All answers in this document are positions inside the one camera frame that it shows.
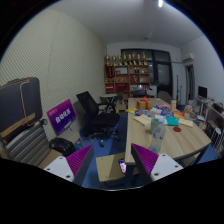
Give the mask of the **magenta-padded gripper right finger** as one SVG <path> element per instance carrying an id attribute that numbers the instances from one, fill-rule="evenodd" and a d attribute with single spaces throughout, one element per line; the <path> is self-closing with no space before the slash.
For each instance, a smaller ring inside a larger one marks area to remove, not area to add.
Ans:
<path id="1" fill-rule="evenodd" d="M 131 144 L 131 154 L 146 184 L 155 182 L 182 169 L 182 166 L 167 154 L 158 155 L 134 143 Z"/>

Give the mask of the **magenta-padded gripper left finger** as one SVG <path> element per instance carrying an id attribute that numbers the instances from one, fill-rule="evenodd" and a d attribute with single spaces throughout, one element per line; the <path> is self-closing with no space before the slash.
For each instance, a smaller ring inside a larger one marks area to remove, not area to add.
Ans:
<path id="1" fill-rule="evenodd" d="M 89 145 L 67 157 L 58 156 L 44 170 L 81 186 L 93 156 L 94 147 Z"/>

